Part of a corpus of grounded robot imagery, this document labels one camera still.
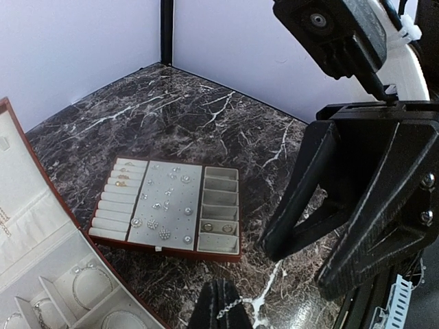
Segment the brown ring earring tray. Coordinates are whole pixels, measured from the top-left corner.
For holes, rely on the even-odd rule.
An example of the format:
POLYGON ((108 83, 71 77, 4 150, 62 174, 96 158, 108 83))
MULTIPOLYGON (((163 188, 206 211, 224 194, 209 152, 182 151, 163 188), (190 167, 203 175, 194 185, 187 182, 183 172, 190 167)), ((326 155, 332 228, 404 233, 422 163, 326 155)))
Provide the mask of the brown ring earring tray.
POLYGON ((239 189, 237 168, 118 156, 87 233, 100 245, 237 263, 239 189))

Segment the brown wooden jewelry box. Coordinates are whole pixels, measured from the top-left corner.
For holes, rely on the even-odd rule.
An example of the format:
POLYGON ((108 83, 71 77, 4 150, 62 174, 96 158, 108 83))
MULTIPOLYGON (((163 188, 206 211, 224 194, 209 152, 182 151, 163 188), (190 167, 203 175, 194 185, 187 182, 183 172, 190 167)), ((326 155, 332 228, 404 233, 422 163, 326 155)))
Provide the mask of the brown wooden jewelry box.
POLYGON ((80 228, 39 163, 7 98, 1 100, 1 327, 101 328, 116 310, 160 319, 80 228), (75 271, 99 267, 114 289, 91 310, 73 299, 75 271))

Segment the silver wrap bangle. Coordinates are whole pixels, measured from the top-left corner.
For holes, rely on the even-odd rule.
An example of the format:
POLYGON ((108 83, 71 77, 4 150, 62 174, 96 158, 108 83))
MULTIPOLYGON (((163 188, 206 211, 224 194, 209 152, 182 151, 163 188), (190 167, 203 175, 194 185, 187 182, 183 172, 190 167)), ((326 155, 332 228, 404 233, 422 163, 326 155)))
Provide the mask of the silver wrap bangle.
POLYGON ((137 315, 116 310, 103 319, 101 329, 147 329, 147 326, 137 315))

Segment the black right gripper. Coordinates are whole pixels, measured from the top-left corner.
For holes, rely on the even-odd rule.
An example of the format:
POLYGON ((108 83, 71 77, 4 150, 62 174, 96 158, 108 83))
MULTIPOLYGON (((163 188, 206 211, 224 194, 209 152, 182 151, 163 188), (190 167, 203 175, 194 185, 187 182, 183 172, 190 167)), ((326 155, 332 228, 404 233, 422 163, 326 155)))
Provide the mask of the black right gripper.
POLYGON ((438 104, 331 105, 305 130, 290 181, 261 236, 268 258, 290 255, 291 235, 340 141, 355 194, 345 233, 316 277, 335 298, 432 244, 438 236, 438 104))

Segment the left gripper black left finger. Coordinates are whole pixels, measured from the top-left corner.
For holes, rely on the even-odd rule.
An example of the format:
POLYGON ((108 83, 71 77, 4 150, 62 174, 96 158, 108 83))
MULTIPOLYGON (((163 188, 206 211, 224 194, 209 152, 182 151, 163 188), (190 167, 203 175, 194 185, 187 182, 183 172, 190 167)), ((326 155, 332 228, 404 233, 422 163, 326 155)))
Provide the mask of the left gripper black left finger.
POLYGON ((218 313, 218 283, 217 280, 212 280, 203 285, 187 328, 217 329, 220 326, 217 319, 218 313))

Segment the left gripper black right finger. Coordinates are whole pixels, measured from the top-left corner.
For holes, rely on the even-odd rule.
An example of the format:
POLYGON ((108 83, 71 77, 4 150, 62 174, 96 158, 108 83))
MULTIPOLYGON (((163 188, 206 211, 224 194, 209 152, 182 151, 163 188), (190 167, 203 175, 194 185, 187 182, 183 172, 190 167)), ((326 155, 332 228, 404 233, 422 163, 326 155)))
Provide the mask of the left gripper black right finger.
POLYGON ((252 324, 235 285, 225 279, 218 283, 219 313, 217 315, 220 329, 252 328, 252 324))

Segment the silver beaded bangle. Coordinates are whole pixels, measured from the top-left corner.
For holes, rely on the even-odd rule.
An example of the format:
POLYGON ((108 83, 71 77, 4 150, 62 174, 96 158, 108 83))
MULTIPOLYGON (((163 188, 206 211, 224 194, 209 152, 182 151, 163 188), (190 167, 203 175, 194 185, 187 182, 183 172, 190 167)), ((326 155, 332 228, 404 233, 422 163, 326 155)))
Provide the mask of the silver beaded bangle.
POLYGON ((114 289, 110 276, 99 267, 84 267, 75 271, 72 294, 75 302, 91 310, 114 289))

